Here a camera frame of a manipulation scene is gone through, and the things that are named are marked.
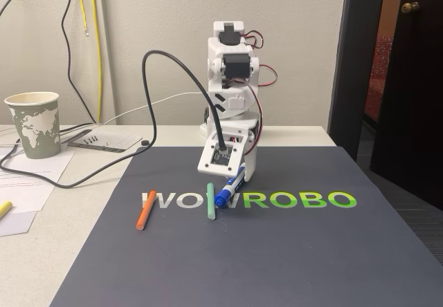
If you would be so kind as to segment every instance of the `document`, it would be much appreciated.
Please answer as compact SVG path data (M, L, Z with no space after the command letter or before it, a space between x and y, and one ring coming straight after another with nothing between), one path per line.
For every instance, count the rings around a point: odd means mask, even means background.
M10 236L11 234L27 233L33 223L37 212L17 212L10 211L0 218L0 236Z
M10 151L10 148L0 148L0 157ZM3 166L33 172L58 181L74 153L63 151L42 160L31 160L23 153L7 160ZM12 209L9 211L11 214L42 210L53 189L54 186L46 181L21 174L10 174L0 169L0 203L12 202Z

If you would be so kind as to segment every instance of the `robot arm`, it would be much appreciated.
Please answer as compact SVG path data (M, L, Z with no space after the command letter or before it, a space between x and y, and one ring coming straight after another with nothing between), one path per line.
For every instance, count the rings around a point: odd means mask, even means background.
M241 21L216 21L208 40L208 94L217 108L227 150L218 146L210 114L201 130L207 137L198 170L207 174L236 177L244 154L245 177L255 171L259 114L249 111L258 96L259 61L246 43ZM235 83L233 80L246 80Z

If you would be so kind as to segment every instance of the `table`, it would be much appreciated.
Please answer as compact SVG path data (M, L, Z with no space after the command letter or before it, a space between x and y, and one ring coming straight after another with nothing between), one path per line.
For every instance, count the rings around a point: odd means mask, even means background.
M0 125L0 131L12 126ZM152 137L151 126L103 126L100 130ZM17 133L0 132L0 144ZM158 126L154 146L204 146L198 126ZM322 127L264 127L260 147L335 146ZM129 151L135 151L134 145ZM72 183L122 154L69 148L75 155L59 182ZM122 161L73 189L55 188L27 234L0 238L0 304L48 306L111 196L129 160Z

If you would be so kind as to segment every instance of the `yellow cable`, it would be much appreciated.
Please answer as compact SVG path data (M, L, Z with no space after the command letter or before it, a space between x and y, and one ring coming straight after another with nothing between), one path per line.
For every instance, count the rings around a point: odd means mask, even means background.
M82 18L83 18L83 28L86 36L89 36L88 33L88 24L86 23L86 14L84 13L83 0L78 0L80 2L80 9L82 10Z
M91 0L91 6L92 6L92 19L94 22L94 30L96 34L96 50L97 50L97 65L98 65L97 122L100 122L100 114L102 106L102 58L100 56L100 42L98 40L96 0Z

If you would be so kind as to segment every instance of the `door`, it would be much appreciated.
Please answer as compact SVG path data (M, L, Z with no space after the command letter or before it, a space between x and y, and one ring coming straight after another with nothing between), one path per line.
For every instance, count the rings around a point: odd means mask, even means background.
M401 0L371 170L443 209L443 0Z

